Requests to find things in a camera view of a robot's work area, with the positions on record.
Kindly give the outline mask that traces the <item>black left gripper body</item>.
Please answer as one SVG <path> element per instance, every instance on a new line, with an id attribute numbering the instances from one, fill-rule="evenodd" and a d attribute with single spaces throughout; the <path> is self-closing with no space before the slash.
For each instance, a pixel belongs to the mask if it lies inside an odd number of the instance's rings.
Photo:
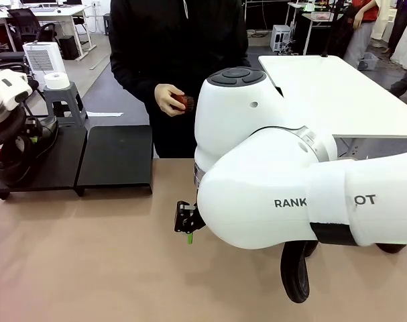
<path id="1" fill-rule="evenodd" d="M 11 113 L 0 123 L 0 145 L 14 138 L 25 124 L 25 113 Z"/>

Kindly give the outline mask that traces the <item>person's right hand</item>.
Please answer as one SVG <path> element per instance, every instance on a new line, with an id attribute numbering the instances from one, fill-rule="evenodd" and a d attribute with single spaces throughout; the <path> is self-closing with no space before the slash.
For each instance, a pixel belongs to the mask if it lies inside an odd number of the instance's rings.
<path id="1" fill-rule="evenodd" d="M 185 105 L 175 100 L 172 95 L 184 95 L 184 92 L 171 84 L 158 84 L 154 89 L 154 97 L 159 108 L 170 117 L 185 113 Z"/>

